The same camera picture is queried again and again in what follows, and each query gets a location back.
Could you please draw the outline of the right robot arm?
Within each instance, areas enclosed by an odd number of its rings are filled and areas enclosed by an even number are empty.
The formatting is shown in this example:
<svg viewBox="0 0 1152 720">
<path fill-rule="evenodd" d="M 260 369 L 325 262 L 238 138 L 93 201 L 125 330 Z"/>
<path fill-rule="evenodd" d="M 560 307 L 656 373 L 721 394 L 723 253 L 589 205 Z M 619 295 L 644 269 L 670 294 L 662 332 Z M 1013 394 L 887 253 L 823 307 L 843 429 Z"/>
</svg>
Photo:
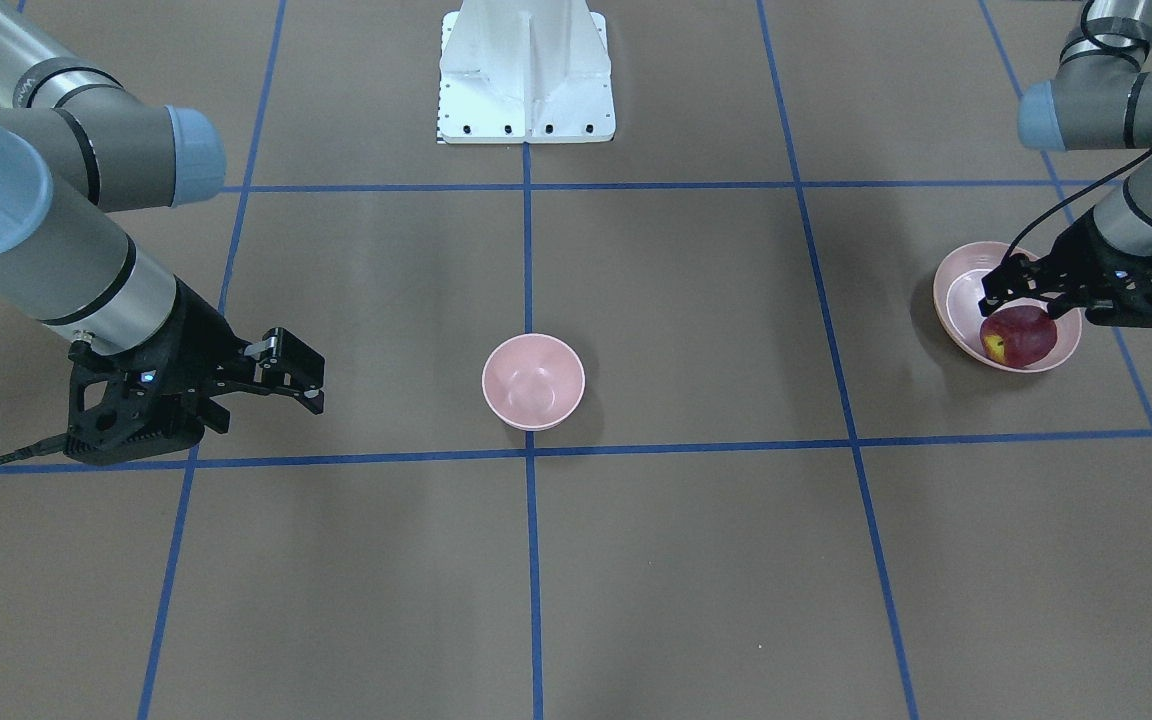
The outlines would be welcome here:
<svg viewBox="0 0 1152 720">
<path fill-rule="evenodd" d="M 200 111 L 142 103 L 0 3 L 0 297 L 69 343 L 73 437 L 223 433 L 230 392 L 321 414 L 320 354 L 282 328 L 242 340 L 113 219 L 210 200 L 225 179 Z"/>
</svg>

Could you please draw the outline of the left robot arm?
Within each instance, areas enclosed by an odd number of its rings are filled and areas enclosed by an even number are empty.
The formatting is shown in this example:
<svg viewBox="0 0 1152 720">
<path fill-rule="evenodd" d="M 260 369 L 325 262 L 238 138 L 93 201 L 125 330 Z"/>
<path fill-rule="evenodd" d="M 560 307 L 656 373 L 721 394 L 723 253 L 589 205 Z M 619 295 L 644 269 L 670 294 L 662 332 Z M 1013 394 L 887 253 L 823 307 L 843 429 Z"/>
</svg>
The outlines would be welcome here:
<svg viewBox="0 0 1152 720">
<path fill-rule="evenodd" d="M 1152 328 L 1152 1 L 1087 1 L 1055 76 L 1021 96 L 1018 135 L 1046 151 L 1135 150 L 1123 182 L 1038 259 L 1010 247 L 982 281 L 982 316 L 1018 300 L 1052 318 Z"/>
</svg>

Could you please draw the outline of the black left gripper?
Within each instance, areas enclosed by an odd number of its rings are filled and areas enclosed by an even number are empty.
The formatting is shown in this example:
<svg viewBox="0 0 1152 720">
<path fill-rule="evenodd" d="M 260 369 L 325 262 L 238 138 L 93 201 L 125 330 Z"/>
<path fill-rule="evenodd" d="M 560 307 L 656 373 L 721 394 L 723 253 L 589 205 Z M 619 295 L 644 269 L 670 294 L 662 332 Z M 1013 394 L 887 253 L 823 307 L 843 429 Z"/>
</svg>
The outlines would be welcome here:
<svg viewBox="0 0 1152 720">
<path fill-rule="evenodd" d="M 982 279 L 977 302 L 983 318 L 1005 306 L 1038 306 L 1051 319 L 1061 319 L 1087 306 L 1091 287 L 1106 270 L 1152 262 L 1152 237 L 1124 249 L 1102 232 L 1094 210 L 1087 210 L 1053 242 L 1043 258 L 1011 252 Z"/>
</svg>

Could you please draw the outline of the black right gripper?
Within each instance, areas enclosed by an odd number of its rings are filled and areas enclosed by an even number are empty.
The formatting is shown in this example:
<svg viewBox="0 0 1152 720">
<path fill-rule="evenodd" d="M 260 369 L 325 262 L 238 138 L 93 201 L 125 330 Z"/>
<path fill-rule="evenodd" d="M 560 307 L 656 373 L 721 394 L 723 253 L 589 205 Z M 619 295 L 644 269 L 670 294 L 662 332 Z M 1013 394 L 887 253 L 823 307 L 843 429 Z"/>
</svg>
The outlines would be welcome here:
<svg viewBox="0 0 1152 720">
<path fill-rule="evenodd" d="M 175 302 L 162 327 L 141 347 L 147 411 L 200 420 L 218 434 L 230 429 L 230 411 L 217 397 L 291 397 L 308 414 L 325 414 L 325 357 L 282 327 L 259 342 L 241 340 L 215 306 L 175 279 Z"/>
</svg>

